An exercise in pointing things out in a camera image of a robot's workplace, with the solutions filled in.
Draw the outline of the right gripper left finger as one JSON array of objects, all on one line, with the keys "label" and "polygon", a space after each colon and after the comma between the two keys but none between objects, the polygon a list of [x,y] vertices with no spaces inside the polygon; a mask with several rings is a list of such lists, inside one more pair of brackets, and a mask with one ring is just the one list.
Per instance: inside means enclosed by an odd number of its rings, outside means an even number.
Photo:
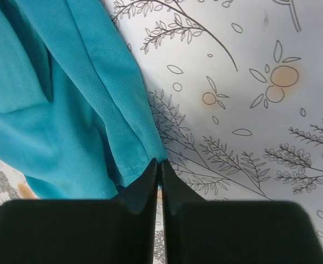
[{"label": "right gripper left finger", "polygon": [[158,162],[109,200],[0,205],[0,263],[152,263]]}]

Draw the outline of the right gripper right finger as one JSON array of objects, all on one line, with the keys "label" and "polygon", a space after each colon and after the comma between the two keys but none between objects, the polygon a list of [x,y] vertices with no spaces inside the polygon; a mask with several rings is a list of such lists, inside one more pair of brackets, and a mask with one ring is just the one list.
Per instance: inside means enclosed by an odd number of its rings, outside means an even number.
[{"label": "right gripper right finger", "polygon": [[323,263],[308,214],[290,201],[208,201],[160,166],[167,263]]}]

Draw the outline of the teal t shirt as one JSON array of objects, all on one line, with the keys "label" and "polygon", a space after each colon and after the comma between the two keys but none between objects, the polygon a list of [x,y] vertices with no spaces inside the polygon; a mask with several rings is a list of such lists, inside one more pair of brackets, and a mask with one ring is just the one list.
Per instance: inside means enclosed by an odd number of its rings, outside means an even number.
[{"label": "teal t shirt", "polygon": [[109,199],[166,159],[100,1],[0,1],[0,160],[42,199]]}]

